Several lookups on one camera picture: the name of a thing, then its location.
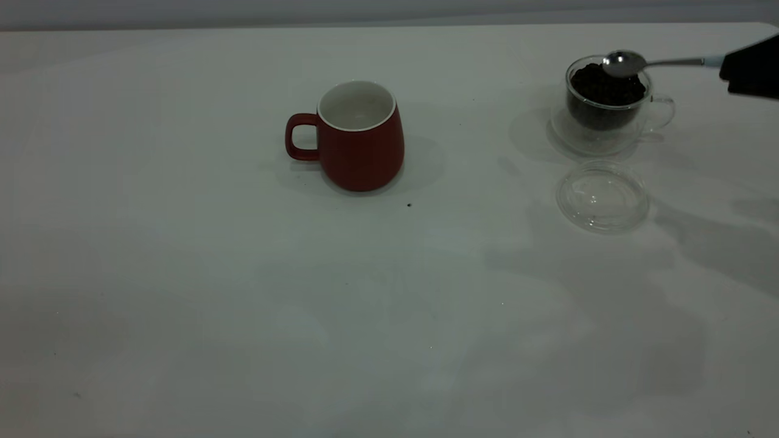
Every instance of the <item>table surface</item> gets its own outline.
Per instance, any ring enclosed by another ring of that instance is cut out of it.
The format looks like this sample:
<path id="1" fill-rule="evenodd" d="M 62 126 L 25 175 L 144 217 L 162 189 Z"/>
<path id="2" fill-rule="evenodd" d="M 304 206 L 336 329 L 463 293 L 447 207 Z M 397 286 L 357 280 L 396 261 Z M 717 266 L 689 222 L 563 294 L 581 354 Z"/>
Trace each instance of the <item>table surface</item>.
<path id="1" fill-rule="evenodd" d="M 653 70 L 678 113 L 617 237 L 559 213 L 548 132 L 576 58 L 774 32 L 0 34 L 0 435 L 779 435 L 779 104 Z M 346 79 L 404 118 L 369 195 L 284 152 Z"/>

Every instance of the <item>glass saucer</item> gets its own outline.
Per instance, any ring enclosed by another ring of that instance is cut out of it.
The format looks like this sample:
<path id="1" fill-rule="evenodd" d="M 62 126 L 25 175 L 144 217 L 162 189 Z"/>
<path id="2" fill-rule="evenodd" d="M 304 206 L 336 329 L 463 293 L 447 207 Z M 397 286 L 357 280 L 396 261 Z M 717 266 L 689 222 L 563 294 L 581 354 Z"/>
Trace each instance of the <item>glass saucer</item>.
<path id="1" fill-rule="evenodd" d="M 585 230 L 617 234 L 639 226 L 649 213 L 641 178 L 615 161 L 585 161 L 557 189 L 557 205 Z"/>

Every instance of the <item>glass cup handle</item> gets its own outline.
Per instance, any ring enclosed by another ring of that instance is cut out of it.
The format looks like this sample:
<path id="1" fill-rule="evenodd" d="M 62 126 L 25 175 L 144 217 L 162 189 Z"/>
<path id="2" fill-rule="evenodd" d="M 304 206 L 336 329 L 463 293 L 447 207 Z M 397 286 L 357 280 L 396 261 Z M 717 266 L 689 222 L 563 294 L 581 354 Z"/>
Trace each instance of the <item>glass cup handle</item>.
<path id="1" fill-rule="evenodd" d="M 649 101 L 650 109 L 647 123 L 643 126 L 644 132 L 654 132 L 671 123 L 676 114 L 676 102 L 666 94 L 655 93 Z"/>

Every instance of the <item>metal spoon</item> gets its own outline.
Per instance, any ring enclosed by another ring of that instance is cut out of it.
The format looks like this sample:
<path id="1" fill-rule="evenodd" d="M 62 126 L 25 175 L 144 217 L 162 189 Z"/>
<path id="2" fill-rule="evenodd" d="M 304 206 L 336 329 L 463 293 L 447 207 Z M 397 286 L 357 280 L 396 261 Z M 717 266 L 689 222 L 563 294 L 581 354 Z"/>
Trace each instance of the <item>metal spoon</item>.
<path id="1" fill-rule="evenodd" d="M 617 50 L 603 58 L 603 71 L 615 78 L 626 78 L 637 74 L 646 67 L 654 65 L 703 65 L 719 68 L 722 66 L 724 59 L 724 56 L 708 56 L 706 58 L 666 59 L 647 62 L 641 54 L 634 51 Z"/>

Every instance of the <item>mug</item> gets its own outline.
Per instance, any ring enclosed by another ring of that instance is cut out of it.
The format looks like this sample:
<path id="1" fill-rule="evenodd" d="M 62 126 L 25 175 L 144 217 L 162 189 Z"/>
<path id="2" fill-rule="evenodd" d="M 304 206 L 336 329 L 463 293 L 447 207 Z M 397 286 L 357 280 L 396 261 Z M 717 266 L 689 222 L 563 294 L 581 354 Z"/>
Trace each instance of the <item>mug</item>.
<path id="1" fill-rule="evenodd" d="M 292 143 L 292 130 L 299 125 L 316 126 L 315 150 Z M 355 192 L 384 186 L 403 164 L 403 126 L 395 96 L 375 82 L 353 80 L 327 91 L 316 114 L 290 117 L 284 143 L 290 157 L 319 161 L 336 185 Z"/>
<path id="2" fill-rule="evenodd" d="M 552 128 L 558 138 L 580 156 L 618 154 L 638 140 L 641 134 L 666 126 L 676 113 L 674 100 L 655 93 L 652 79 L 645 72 L 638 73 L 638 79 L 646 92 L 632 104 L 600 104 L 579 94 L 571 85 L 571 78 L 589 64 L 602 63 L 603 57 L 587 56 L 571 64 L 552 107 Z"/>

